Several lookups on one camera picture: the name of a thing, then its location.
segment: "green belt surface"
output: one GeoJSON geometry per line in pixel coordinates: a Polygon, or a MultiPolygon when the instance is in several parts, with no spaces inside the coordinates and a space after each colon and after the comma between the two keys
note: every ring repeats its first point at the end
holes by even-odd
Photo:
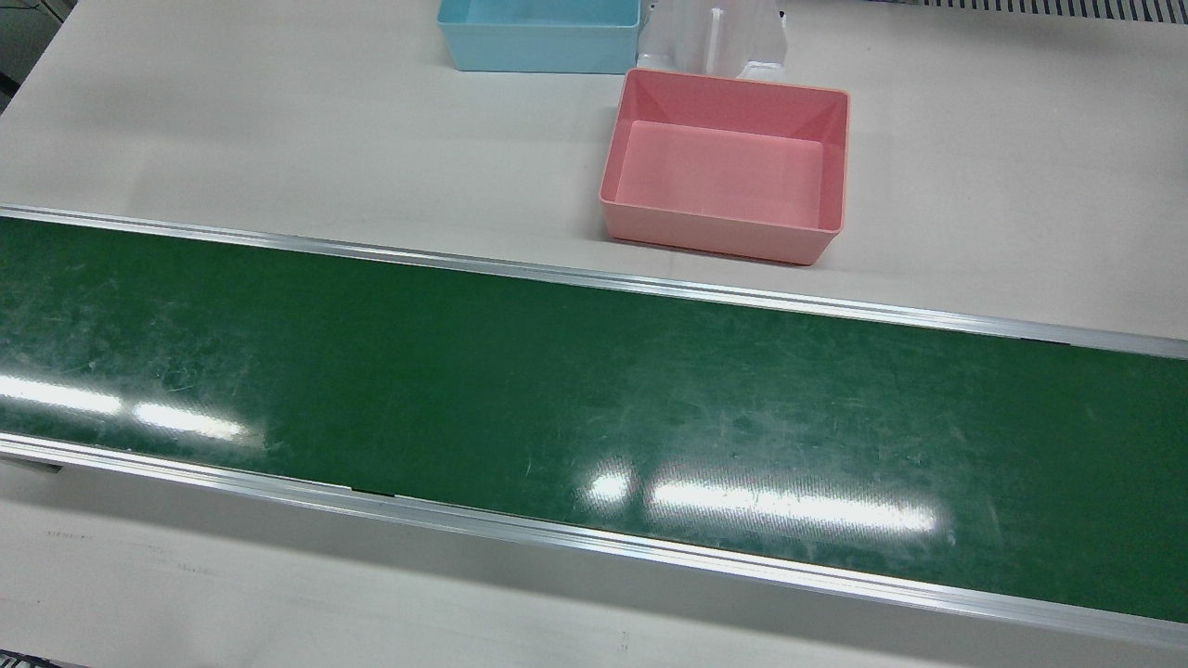
{"type": "Polygon", "coordinates": [[[0,430],[1188,622],[1188,363],[0,219],[0,430]]]}

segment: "light blue plastic tray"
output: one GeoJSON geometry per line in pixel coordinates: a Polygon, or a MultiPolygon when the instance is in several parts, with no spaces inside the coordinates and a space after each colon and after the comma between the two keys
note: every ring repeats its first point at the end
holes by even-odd
{"type": "Polygon", "coordinates": [[[460,70],[624,74],[639,0],[442,0],[437,25],[460,70]]]}

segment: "pink plastic tray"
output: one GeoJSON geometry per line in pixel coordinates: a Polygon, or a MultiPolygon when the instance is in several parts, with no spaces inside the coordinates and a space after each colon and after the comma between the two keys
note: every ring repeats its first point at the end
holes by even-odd
{"type": "Polygon", "coordinates": [[[849,96],[627,73],[602,176],[615,239],[813,264],[841,232],[849,96]]]}

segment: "white plastic holder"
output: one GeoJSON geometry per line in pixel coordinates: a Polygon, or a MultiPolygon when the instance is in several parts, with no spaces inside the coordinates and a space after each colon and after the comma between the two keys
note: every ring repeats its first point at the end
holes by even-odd
{"type": "Polygon", "coordinates": [[[638,65],[781,81],[788,57],[775,0],[657,0],[639,36],[638,65]]]}

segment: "white tabletop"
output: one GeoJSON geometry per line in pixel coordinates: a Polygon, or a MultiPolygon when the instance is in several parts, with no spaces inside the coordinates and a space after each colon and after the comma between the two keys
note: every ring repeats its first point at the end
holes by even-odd
{"type": "Polygon", "coordinates": [[[813,267],[615,242],[621,77],[459,73],[435,0],[81,2],[0,116],[0,202],[1188,338],[1188,33],[786,2],[852,94],[813,267]]]}

